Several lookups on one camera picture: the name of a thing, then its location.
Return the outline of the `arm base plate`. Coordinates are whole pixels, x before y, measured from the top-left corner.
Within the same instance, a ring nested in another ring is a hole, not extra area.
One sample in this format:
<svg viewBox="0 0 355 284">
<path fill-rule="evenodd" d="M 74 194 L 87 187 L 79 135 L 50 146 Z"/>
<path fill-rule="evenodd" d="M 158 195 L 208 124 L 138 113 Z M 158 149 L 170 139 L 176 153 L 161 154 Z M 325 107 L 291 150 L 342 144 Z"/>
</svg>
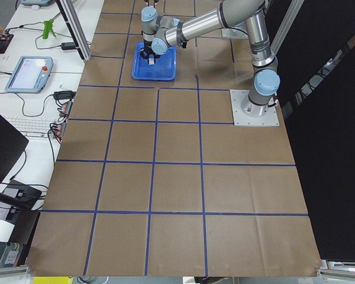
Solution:
<svg viewBox="0 0 355 284">
<path fill-rule="evenodd" d="M 249 90 L 230 89 L 233 124 L 238 127 L 278 127 L 276 104 L 273 98 L 264 106 L 249 101 Z"/>
</svg>

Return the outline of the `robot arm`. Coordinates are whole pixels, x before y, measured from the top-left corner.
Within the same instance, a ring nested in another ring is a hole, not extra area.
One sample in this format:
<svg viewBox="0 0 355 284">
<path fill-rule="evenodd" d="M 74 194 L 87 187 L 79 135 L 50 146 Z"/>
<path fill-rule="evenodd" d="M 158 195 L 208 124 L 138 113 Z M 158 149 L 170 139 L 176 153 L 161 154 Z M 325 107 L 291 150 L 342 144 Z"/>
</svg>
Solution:
<svg viewBox="0 0 355 284">
<path fill-rule="evenodd" d="M 271 107 L 269 101 L 277 92 L 280 77 L 277 59 L 270 48 L 263 9 L 264 1 L 222 1 L 218 6 L 188 21 L 158 14 L 153 6 L 141 10 L 144 47 L 140 56 L 156 60 L 173 46 L 186 47 L 189 40 L 223 28 L 245 23 L 253 55 L 253 86 L 241 102 L 242 111 L 249 117 L 263 116 Z"/>
</svg>

